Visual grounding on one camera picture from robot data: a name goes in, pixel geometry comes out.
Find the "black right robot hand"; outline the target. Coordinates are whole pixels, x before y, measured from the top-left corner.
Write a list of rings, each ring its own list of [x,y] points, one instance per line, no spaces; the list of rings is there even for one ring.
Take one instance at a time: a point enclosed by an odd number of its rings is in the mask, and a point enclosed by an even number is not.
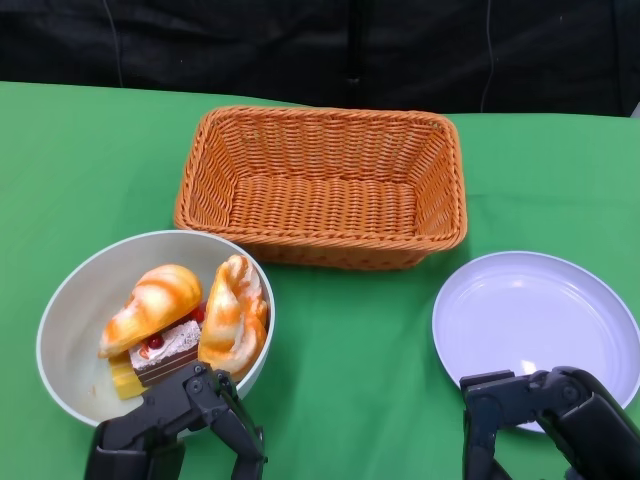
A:
[[[496,436],[532,422],[569,462],[566,479],[639,477],[639,429],[585,370],[556,367],[522,376],[498,371],[463,377],[460,389],[465,479],[507,479],[494,458]]]

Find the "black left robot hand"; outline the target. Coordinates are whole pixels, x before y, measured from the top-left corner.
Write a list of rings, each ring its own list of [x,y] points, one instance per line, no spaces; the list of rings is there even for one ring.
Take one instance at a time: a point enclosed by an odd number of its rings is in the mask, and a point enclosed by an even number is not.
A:
[[[231,374],[194,361],[142,395],[130,413],[94,431],[86,479],[177,479],[186,447],[178,435],[208,429],[236,454],[231,477],[260,479],[263,429],[244,408]]]

